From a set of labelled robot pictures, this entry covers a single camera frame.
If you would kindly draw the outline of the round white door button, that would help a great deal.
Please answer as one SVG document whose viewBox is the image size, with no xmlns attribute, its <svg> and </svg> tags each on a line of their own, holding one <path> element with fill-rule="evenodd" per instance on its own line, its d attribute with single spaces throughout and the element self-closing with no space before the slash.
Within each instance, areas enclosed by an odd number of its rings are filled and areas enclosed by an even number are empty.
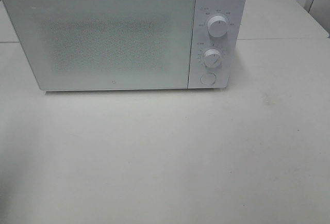
<svg viewBox="0 0 330 224">
<path fill-rule="evenodd" d="M 215 84 L 217 77 L 213 73 L 205 73 L 201 76 L 200 82 L 207 86 L 212 86 Z"/>
</svg>

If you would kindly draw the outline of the white microwave door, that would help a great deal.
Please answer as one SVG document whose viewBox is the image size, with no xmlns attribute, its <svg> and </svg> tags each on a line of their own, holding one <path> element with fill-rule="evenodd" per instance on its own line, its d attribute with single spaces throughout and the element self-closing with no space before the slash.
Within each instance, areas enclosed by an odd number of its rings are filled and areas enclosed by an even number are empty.
<svg viewBox="0 0 330 224">
<path fill-rule="evenodd" d="M 3 0 L 40 89 L 185 88 L 194 0 Z"/>
</svg>

